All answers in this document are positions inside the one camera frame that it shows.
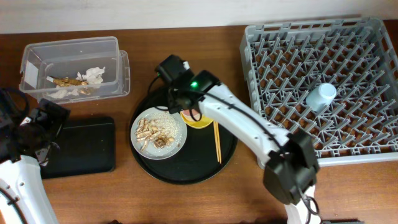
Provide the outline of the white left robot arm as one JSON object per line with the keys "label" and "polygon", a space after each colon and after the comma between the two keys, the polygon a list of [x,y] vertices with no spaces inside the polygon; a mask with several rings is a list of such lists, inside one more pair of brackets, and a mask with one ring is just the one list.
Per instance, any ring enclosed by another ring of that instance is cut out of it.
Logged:
{"label": "white left robot arm", "polygon": [[20,109],[13,96],[27,100],[12,88],[1,89],[1,218],[5,223],[57,223],[44,190],[40,169],[52,149],[70,110],[42,98],[38,108]]}

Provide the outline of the pink plastic cup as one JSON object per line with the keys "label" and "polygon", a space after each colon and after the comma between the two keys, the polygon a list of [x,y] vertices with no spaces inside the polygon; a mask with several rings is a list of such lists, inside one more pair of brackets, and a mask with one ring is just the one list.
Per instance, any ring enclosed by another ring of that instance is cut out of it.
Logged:
{"label": "pink plastic cup", "polygon": [[185,119],[189,121],[200,120],[201,118],[200,113],[196,110],[183,110],[182,114],[185,117]]}

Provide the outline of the light blue plastic cup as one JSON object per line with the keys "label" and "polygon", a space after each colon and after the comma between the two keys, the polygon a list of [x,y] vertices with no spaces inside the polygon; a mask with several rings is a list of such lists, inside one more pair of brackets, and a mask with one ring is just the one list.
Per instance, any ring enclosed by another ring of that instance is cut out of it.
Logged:
{"label": "light blue plastic cup", "polygon": [[322,83],[306,97],[306,104],[313,111],[319,112],[331,104],[337,94],[336,88],[330,83]]}

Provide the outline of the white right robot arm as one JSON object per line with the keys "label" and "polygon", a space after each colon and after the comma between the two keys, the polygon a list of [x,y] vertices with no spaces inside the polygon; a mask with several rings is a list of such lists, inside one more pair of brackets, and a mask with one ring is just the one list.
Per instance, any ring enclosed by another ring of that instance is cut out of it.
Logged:
{"label": "white right robot arm", "polygon": [[284,204],[288,223],[321,223],[314,198],[320,166],[312,138],[302,129],[291,133],[254,112],[207,70],[194,74],[188,62],[168,56],[155,68],[167,87],[171,113],[196,110],[247,145],[264,168],[263,184]]}

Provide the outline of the white tissue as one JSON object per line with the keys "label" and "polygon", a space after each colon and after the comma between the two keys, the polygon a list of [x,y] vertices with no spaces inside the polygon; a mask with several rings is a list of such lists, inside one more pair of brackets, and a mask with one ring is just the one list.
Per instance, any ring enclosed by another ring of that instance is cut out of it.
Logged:
{"label": "white tissue", "polygon": [[96,85],[96,84],[101,84],[103,83],[103,78],[102,74],[105,72],[105,68],[89,68],[86,71],[85,75],[82,75],[81,73],[77,73],[76,79],[79,81],[86,82],[89,85]]}

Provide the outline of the gold foil wrapper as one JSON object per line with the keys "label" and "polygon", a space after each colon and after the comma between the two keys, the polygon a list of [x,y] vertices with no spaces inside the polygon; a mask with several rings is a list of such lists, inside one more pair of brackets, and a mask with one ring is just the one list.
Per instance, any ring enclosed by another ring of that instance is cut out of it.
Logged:
{"label": "gold foil wrapper", "polygon": [[87,85],[88,83],[85,81],[81,80],[76,80],[76,79],[69,79],[69,78],[54,78],[54,77],[46,77],[47,81],[50,81],[57,86],[61,87],[68,87],[68,86],[82,86],[82,85]]}

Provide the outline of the yellow plastic bowl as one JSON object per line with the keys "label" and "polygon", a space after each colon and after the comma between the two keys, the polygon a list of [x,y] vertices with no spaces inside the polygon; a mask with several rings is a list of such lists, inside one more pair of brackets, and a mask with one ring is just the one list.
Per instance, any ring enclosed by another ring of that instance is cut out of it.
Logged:
{"label": "yellow plastic bowl", "polygon": [[183,112],[181,112],[180,115],[188,126],[195,129],[203,129],[213,122],[212,119],[207,118],[205,115],[202,115],[199,121],[194,121],[189,114],[184,114]]}

